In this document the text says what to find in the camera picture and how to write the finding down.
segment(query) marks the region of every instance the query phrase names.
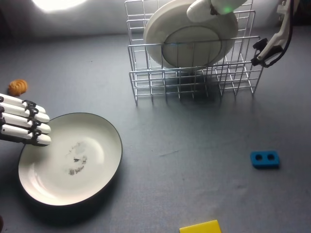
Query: dish rack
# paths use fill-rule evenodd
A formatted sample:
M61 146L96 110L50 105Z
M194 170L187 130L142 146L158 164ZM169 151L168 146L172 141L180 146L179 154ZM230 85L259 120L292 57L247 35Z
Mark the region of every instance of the dish rack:
M253 44L260 40L259 36L251 36L255 11L252 10L253 0L248 0L237 9L234 14L238 21L238 35L234 40L233 48L224 54L223 59L203 67L165 68L162 64L156 63L148 54L148 46L161 47L164 44L144 44L143 31L150 17L154 12L170 0L128 0L125 2L127 13L127 27L130 45L128 54L132 71L129 72L130 82L136 104L140 97L190 95L209 96L217 90L220 97L226 92L237 95L240 89L250 90L253 95L258 86L263 67L253 67L250 59L257 50ZM186 44L195 46L200 42L174 43L177 45Z

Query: gray wall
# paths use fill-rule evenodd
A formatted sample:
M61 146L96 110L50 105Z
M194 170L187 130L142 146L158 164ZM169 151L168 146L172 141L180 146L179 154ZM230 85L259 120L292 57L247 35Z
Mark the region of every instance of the gray wall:
M53 13L42 12L31 0L2 0L0 8L16 38L84 36L127 33L124 1L88 0L69 10ZM275 26L278 3L278 0L254 0L254 26Z

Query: gray tablecloth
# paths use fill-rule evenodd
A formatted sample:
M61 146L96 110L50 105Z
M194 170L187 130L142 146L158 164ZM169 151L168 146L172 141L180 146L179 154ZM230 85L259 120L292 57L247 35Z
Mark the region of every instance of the gray tablecloth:
M0 92L25 79L30 88L22 98L51 118L98 114L118 129L124 148L119 173L94 211L79 218L85 213L76 208L70 218L64 210L57 220L58 210L47 215L19 186L22 144L0 142L4 231L177 233L217 219L223 233L310 233L310 38L310 27L295 28L288 52L264 70L254 98L248 91L236 100L226 93L221 104L172 96L152 105L146 98L138 107L126 35L2 46ZM254 169L254 150L277 150L280 170Z

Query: plate in dish rack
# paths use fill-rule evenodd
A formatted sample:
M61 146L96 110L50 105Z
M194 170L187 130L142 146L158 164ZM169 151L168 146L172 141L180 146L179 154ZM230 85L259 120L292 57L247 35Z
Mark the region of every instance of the plate in dish rack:
M234 13L220 15L212 20L193 23L187 9L194 0L174 0L158 9L144 30L145 44L150 56L167 68L195 67L213 64L222 59L233 47L238 22Z
M49 126L49 146L26 145L21 153L18 174L25 191L54 206L75 204L101 191L122 159L122 142L114 126L88 113L63 115Z

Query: blue block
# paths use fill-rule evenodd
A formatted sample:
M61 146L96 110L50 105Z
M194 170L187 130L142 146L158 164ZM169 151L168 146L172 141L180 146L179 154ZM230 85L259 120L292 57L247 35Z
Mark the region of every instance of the blue block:
M280 166L276 151L253 151L251 161L255 168L278 168Z

